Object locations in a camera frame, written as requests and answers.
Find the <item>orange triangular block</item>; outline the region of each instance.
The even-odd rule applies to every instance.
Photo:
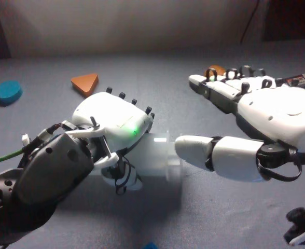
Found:
[[[74,77],[71,79],[71,82],[73,87],[83,96],[89,97],[99,82],[99,77],[97,74],[87,74]]]

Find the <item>gray tablecloth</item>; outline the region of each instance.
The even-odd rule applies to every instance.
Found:
[[[188,86],[188,76],[211,64],[251,65],[268,75],[305,73],[305,41],[228,48],[195,48],[154,54],[121,54],[0,60],[0,83],[18,80],[23,96],[0,107],[0,156],[22,146],[48,125],[69,119],[83,98],[71,78],[98,73],[95,92],[113,87],[156,114],[151,132],[246,137],[233,115],[220,112]],[[0,172],[20,158],[0,163]],[[296,173],[290,164],[279,172]],[[286,213],[305,207],[305,167],[295,182],[239,183],[184,163],[181,185],[144,178],[144,189],[116,196],[98,176],[89,176],[49,222],[10,248],[288,248]]]

